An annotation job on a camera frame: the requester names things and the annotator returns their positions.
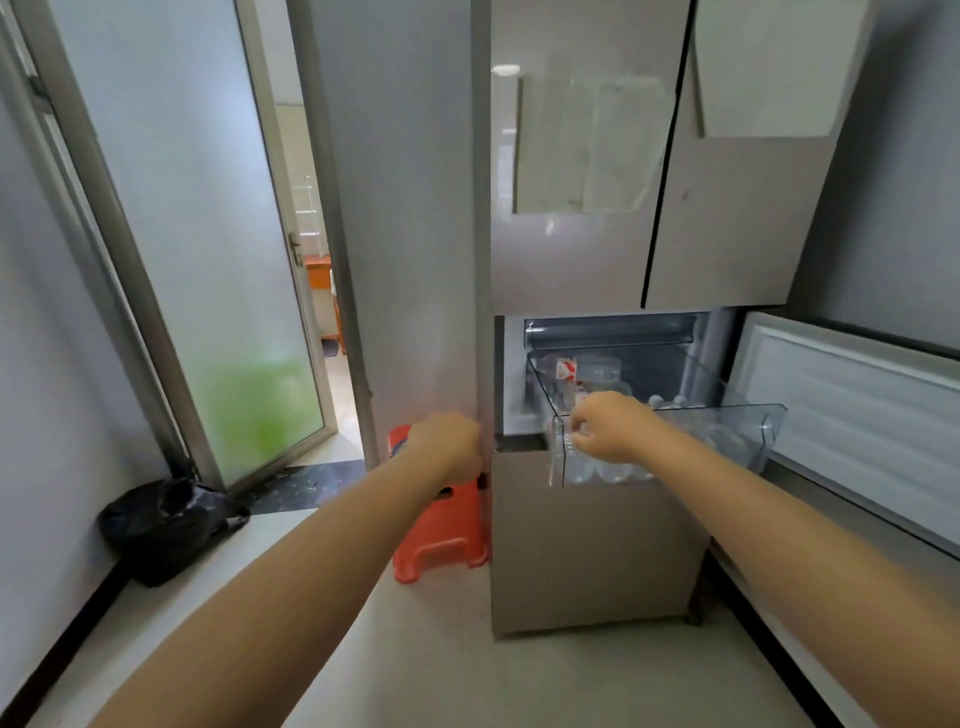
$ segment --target glass door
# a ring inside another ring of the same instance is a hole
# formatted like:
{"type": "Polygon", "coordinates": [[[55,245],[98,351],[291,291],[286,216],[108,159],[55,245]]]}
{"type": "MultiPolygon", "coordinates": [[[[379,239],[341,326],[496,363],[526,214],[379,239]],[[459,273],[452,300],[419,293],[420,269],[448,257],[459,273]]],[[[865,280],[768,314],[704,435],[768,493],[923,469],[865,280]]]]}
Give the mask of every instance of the glass door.
{"type": "Polygon", "coordinates": [[[204,481],[243,487],[333,434],[233,3],[14,9],[204,481]]]}

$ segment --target transparent plastic drawer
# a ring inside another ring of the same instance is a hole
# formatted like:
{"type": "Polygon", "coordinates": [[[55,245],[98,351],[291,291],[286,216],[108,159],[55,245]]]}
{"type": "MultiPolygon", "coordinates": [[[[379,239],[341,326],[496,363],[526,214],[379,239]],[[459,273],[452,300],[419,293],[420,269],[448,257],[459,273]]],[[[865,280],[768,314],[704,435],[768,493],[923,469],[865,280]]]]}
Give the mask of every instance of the transparent plastic drawer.
{"type": "Polygon", "coordinates": [[[638,466],[588,457],[572,444],[570,412],[582,397],[615,390],[650,404],[670,424],[737,465],[763,470],[786,408],[752,404],[677,345],[530,352],[527,393],[552,453],[553,486],[642,482],[638,466]]]}

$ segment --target tiled floor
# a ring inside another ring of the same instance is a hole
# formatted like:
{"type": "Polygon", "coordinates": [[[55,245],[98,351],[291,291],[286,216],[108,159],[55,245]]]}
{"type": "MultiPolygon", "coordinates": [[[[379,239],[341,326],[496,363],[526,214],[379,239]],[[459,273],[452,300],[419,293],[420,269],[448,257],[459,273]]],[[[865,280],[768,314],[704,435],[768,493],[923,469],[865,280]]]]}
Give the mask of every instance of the tiled floor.
{"type": "Polygon", "coordinates": [[[294,465],[319,465],[338,463],[344,460],[363,460],[363,443],[360,442],[360,425],[357,423],[357,408],[353,401],[353,387],[347,358],[342,354],[324,360],[326,375],[333,395],[333,408],[337,413],[338,432],[312,452],[308,452],[294,465]]]}
{"type": "MultiPolygon", "coordinates": [[[[311,511],[254,516],[164,586],[131,585],[54,687],[31,728],[82,728],[190,612],[311,511]]],[[[724,608],[701,628],[624,624],[495,641],[486,568],[387,570],[288,728],[709,726],[809,728],[724,608]]]]}
{"type": "Polygon", "coordinates": [[[243,495],[255,516],[317,508],[367,474],[363,460],[292,466],[243,495]]]}

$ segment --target door handle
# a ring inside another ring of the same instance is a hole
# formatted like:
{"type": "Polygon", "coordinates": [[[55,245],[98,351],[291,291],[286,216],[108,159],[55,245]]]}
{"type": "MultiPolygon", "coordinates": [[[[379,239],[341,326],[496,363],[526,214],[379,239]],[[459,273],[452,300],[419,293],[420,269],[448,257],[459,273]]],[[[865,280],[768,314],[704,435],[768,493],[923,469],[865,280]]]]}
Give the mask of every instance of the door handle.
{"type": "Polygon", "coordinates": [[[290,255],[294,259],[294,264],[298,268],[303,267],[303,255],[300,254],[300,242],[297,239],[300,236],[297,232],[287,233],[287,247],[290,249],[290,255]]]}

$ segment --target baseboard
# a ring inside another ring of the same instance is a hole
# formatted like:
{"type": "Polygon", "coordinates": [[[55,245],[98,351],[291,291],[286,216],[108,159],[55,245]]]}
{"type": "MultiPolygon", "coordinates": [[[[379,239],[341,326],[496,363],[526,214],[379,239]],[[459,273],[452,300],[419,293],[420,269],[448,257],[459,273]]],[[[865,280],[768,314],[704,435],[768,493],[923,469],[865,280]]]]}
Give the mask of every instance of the baseboard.
{"type": "Polygon", "coordinates": [[[817,728],[844,728],[843,723],[830,709],[824,699],[806,679],[804,672],[797,667],[790,654],[770,631],[750,600],[737,588],[733,580],[720,566],[709,551],[704,559],[703,575],[721,599],[730,607],[740,625],[747,631],[760,652],[770,663],[780,680],[793,694],[794,699],[804,709],[817,728]]]}
{"type": "Polygon", "coordinates": [[[118,563],[17,691],[3,714],[0,714],[0,728],[26,728],[47,693],[60,680],[86,638],[129,582],[130,573],[123,564],[118,563]]]}

